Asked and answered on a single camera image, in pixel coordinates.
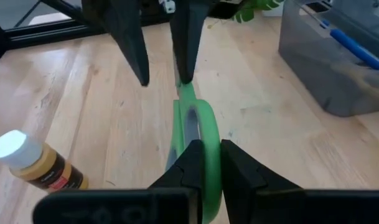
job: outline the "wooden surface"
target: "wooden surface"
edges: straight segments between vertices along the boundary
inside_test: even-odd
[[[277,53],[279,19],[207,19],[194,85],[221,138],[307,188],[379,189],[379,113],[324,113]],[[0,135],[21,129],[88,174],[90,187],[145,188],[164,172],[176,99],[168,24],[144,28],[141,88],[108,35],[7,52]],[[0,164],[0,223],[30,223],[45,195]],[[228,223],[224,204],[215,223]]]

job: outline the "paint bottle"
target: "paint bottle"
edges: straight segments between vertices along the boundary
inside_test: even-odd
[[[69,161],[47,143],[18,130],[0,137],[0,161],[9,166],[14,176],[47,192],[88,188],[88,177]]]

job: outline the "plastic storage bin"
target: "plastic storage bin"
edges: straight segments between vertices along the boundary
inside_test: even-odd
[[[355,19],[341,14],[340,8],[336,10],[334,7],[340,1],[334,0],[331,8],[315,10],[311,16],[301,7],[308,5],[311,8],[315,4],[310,4],[312,2],[315,1],[285,1],[279,40],[282,58],[326,112],[352,116],[379,111],[379,71],[367,67],[339,44],[313,16],[320,21],[329,21],[331,27],[349,36],[336,24],[353,24],[352,29],[358,29],[353,33],[357,33],[363,42],[377,45],[376,48],[379,48],[378,37],[356,26],[353,23]],[[371,52],[367,46],[362,47]]]

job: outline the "green painter's tape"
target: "green painter's tape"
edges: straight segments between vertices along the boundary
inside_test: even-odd
[[[203,194],[203,223],[210,223],[221,204],[222,185],[220,168],[220,135],[212,107],[197,100],[191,83],[178,85],[179,100],[174,100],[174,123],[171,149],[179,157],[185,150],[185,118],[196,111],[200,138],[205,147],[205,186]]]

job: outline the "green leaf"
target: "green leaf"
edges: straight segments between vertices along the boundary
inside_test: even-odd
[[[257,0],[249,0],[246,5],[249,8],[255,9],[257,7]]]
[[[254,19],[254,9],[245,9],[241,12],[241,18],[243,22],[248,22]]]
[[[279,6],[279,4],[278,3],[276,3],[276,2],[274,2],[274,1],[271,1],[271,2],[269,2],[268,4],[267,4],[267,6],[269,6],[270,8],[276,8],[276,7],[278,7]]]
[[[241,12],[238,12],[238,13],[235,15],[236,21],[238,21],[239,23],[241,23],[241,17],[240,17],[240,14],[241,14]]]

